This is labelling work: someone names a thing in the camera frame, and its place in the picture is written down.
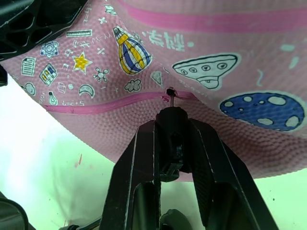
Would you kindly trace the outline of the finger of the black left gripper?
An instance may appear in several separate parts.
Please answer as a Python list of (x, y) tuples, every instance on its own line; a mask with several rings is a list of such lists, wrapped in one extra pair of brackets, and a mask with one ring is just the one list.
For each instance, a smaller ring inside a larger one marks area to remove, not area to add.
[(72, 26), (86, 0), (2, 0), (0, 60), (24, 54)]
[(0, 87), (8, 85), (7, 71), (0, 65)]

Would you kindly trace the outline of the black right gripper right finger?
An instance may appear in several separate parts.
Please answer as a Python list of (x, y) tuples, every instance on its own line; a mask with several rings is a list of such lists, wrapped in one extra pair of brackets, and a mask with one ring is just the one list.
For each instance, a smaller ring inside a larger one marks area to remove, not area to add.
[(190, 167), (207, 230), (276, 230), (243, 161), (208, 124), (190, 120)]

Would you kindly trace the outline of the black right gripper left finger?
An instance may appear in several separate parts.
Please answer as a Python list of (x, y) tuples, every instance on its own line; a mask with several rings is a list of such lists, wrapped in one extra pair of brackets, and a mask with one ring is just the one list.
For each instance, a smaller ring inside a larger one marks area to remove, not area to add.
[(161, 181), (155, 122), (141, 125), (116, 162), (103, 208), (101, 230), (158, 230)]

